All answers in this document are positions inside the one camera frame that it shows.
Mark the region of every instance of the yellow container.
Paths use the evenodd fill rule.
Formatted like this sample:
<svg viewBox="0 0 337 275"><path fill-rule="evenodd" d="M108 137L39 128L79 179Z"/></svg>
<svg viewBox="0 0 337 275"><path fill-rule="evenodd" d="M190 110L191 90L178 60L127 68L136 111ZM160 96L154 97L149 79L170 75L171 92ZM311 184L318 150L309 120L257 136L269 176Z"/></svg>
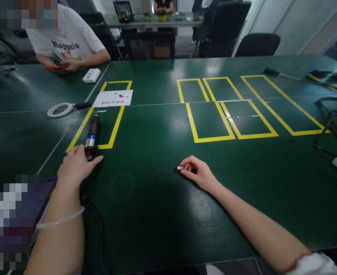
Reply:
<svg viewBox="0 0 337 275"><path fill-rule="evenodd" d="M167 15L159 15L159 16L157 17L157 20L158 20L158 21L166 21L166 20L167 20Z"/></svg>

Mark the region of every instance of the clear bracelet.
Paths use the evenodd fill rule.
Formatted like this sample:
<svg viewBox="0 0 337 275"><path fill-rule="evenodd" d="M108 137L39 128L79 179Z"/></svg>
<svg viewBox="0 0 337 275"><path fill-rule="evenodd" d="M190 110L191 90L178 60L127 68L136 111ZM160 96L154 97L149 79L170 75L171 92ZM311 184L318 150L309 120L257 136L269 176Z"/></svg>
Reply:
<svg viewBox="0 0 337 275"><path fill-rule="evenodd" d="M68 222L68 221L70 221L70 220L78 217L79 215L81 215L82 212L84 211L84 209L85 209L84 206L82 206L81 209L78 212L76 212L76 213L74 213L74 214L72 214L72 215L70 215L70 216L68 216L66 218L63 218L63 219L61 219L61 220L59 220L57 222L49 222L49 223L38 222L36 224L36 228L37 229L45 229L45 228L50 228L50 227L59 225L61 223L66 223L66 222Z"/></svg>

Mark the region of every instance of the white wall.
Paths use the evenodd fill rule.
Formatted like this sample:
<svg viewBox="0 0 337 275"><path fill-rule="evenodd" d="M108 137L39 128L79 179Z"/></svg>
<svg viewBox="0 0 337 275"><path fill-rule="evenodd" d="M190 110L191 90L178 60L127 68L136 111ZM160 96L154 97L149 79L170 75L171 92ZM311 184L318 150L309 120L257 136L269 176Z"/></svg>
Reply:
<svg viewBox="0 0 337 275"><path fill-rule="evenodd" d="M191 11L193 8L194 0L178 0L177 1L177 11L178 12L188 12ZM193 35L193 28L189 27L180 27L177 29L178 36L192 36Z"/></svg>
<svg viewBox="0 0 337 275"><path fill-rule="evenodd" d="M103 14L116 14L115 8L113 4L113 0L91 0L96 10L103 13ZM142 6L141 6L141 0L129 0L131 10L134 13L142 13Z"/></svg>
<svg viewBox="0 0 337 275"><path fill-rule="evenodd" d="M337 0L259 1L253 1L247 17L253 23L246 24L240 39L248 33L274 32L281 37L275 55L299 54L337 12Z"/></svg>
<svg viewBox="0 0 337 275"><path fill-rule="evenodd" d="M263 0L250 33L273 32L293 0Z"/></svg>
<svg viewBox="0 0 337 275"><path fill-rule="evenodd" d="M337 12L337 0L296 0L275 31L276 55L298 54Z"/></svg>
<svg viewBox="0 0 337 275"><path fill-rule="evenodd" d="M323 53L337 40L337 12L302 49L300 54Z"/></svg>

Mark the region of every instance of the yellow tape rectangle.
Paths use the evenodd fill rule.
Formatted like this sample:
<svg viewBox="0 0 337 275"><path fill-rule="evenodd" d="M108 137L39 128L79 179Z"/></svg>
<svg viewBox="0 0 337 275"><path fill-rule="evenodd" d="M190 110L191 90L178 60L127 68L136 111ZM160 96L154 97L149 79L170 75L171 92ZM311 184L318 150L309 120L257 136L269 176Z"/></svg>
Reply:
<svg viewBox="0 0 337 275"><path fill-rule="evenodd" d="M100 92L103 92L105 90L107 84L113 84L113 83L127 83L128 86L127 86L126 89L130 90L132 82L133 82L132 80L105 82L103 84L103 86L101 87ZM119 125L120 125L120 121L121 121L122 116L123 116L124 109L125 109L125 106L121 106L120 107L120 111L119 111L118 117L116 118L116 122L115 122L114 128L112 130L109 143L108 144L101 144L101 145L99 145L99 149L100 150L102 150L102 149L111 149L113 147L114 141L115 141L115 137L116 137L116 134L118 132ZM88 111L86 117L84 118L82 124L80 125L77 133L75 134L74 138L72 139L72 141L70 142L68 148L66 149L66 152L68 152L70 149L72 149L75 146L75 144L76 144L77 140L79 139L79 136L81 135L84 127L88 123L89 118L91 117L93 110L94 110L94 107L91 107L89 109L89 111Z"/></svg>
<svg viewBox="0 0 337 275"><path fill-rule="evenodd" d="M282 96L284 96L290 103L292 103L298 110L300 110L306 117L308 117L313 123L315 123L320 130L307 130L307 131L293 131L290 126L259 96L259 94L254 90L254 88L250 85L250 83L246 80L246 78L253 77L262 77L264 78L274 89L276 89ZM256 76L241 76L241 79L245 82L245 84L249 87L249 89L253 92L253 94L259 99L259 101L275 116L275 118L287 129L287 131L293 136L303 136L309 134L320 134L324 126L319 123L315 118L313 118L308 112L306 112L301 106L299 106L296 102L294 102L285 92L283 92L279 87L277 87L269 78L265 75L256 75Z"/></svg>
<svg viewBox="0 0 337 275"><path fill-rule="evenodd" d="M182 90L181 90L181 85L180 85L180 82L181 81L198 81L199 83L199 86L202 90L202 93L204 95L204 98L206 100L206 102L209 101L209 98L207 96L207 93L206 93L206 90L200 80L200 78L192 78L192 79L178 79L176 80L177 81L177 88L178 88L178 91L179 91L179 96L180 96L180 101L181 103L185 103L184 102L184 97L183 97L183 93L182 93ZM224 141L224 140L230 140L230 139L236 139L235 135L233 134L232 130L231 130L231 127L230 125L228 124L228 121L226 120L226 117L221 109L221 107L219 106L219 103L218 102L215 102L215 105L217 107L217 110L219 112L219 115L221 116L222 118L222 121L227 129L227 132L228 132L228 136L219 136L219 137L205 137L205 138L198 138L198 133L196 131L196 128L195 128L195 124L194 124L194 119L193 119L193 115L191 113L191 109L190 109L190 104L189 103L185 103L186 105L186 110L188 112L188 117L189 117L189 121L190 121L190 127L191 127L191 131L193 132L193 138L194 138L194 142L195 143L201 143L201 142L212 142L212 141Z"/></svg>
<svg viewBox="0 0 337 275"><path fill-rule="evenodd" d="M240 94L240 92L237 90L236 86L232 83L232 81L227 77L217 77L217 78L203 78L204 84L207 87L207 90L209 92L209 95L211 96L213 101L216 101L214 94L212 92L212 89L210 88L207 80L214 80L214 79L226 79L227 82L231 85L232 89L235 91L235 93L237 94L237 96L239 97L240 100L243 100L243 96ZM271 138L271 137L277 137L279 136L277 134L277 132L273 129L273 127L269 124L269 122L266 120L266 118L261 114L261 112L259 111L259 109L255 106L255 104L249 100L248 101L249 104L251 105L251 107L254 109L254 111L259 115L259 117L261 118L261 120L263 121L263 123L265 124L265 126L267 126L267 128L269 129L270 133L263 133L263 134L247 134L247 135L242 135L240 133L240 131L238 130L233 118L230 115L230 112L228 111L228 109L226 108L225 104L223 102L221 102L221 106L223 108L223 110L225 111L225 114L229 120L229 122L231 123L232 128L234 129L238 139L254 139L254 138Z"/></svg>
<svg viewBox="0 0 337 275"><path fill-rule="evenodd" d="M184 101L184 97L183 97L183 92L181 90L181 85L180 85L180 82L181 81L198 81L199 83L199 86L200 86L200 89L202 90L202 93L204 95L204 98L206 101L209 101L209 98L207 96L207 93L206 93L206 90L204 89L203 87L203 84L202 84L202 81L200 80L200 78L191 78L191 79L177 79L176 82L177 82L177 89L179 90L179 97L180 97L180 102L181 103L185 103Z"/></svg>
<svg viewBox="0 0 337 275"><path fill-rule="evenodd" d="M228 124L225 115L223 114L218 102L215 102L215 105L219 111L219 114L221 115L222 121L225 124L225 127L228 131L228 136L219 136L219 137L204 137L204 138L198 138L198 133L196 132L195 124L194 124L194 119L193 115L191 114L191 109L190 109L190 104L185 103L186 105L186 110L188 112L189 116L189 121L190 121L190 126L191 126L191 131L193 132L193 138L195 143L201 143L201 142L212 142L212 141L224 141L224 140L230 140L230 139L236 139L235 135L233 134L230 125Z"/></svg>

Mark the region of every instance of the hand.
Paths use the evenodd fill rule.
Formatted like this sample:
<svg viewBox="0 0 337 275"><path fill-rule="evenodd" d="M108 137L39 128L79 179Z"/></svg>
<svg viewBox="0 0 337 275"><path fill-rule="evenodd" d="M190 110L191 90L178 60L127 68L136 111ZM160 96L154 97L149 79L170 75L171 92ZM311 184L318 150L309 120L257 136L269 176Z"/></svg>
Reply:
<svg viewBox="0 0 337 275"><path fill-rule="evenodd" d="M88 162L84 154L84 145L74 147L63 158L63 164L59 167L57 187L68 191L78 189L82 181L87 178L103 158L103 156L98 156L93 161Z"/></svg>
<svg viewBox="0 0 337 275"><path fill-rule="evenodd" d="M56 67L55 63L54 62L51 62L51 61L48 61L46 60L45 62L43 62L43 65L45 67ZM67 74L69 72L65 71L64 69L56 69L56 70L50 70L52 71L53 73L58 73L58 74Z"/></svg>
<svg viewBox="0 0 337 275"><path fill-rule="evenodd" d="M83 67L83 63L81 60L68 59L68 60L63 60L62 62L60 62L60 64L68 66L65 70L72 71L72 72L76 72L81 67Z"/></svg>
<svg viewBox="0 0 337 275"><path fill-rule="evenodd" d="M201 161L194 156L190 156L184 159L180 165L184 166L184 169L181 170L180 173L195 181L204 191L211 193L214 188L221 186L219 181L212 174L209 166L204 161ZM196 174L191 172L192 169L197 170Z"/></svg>

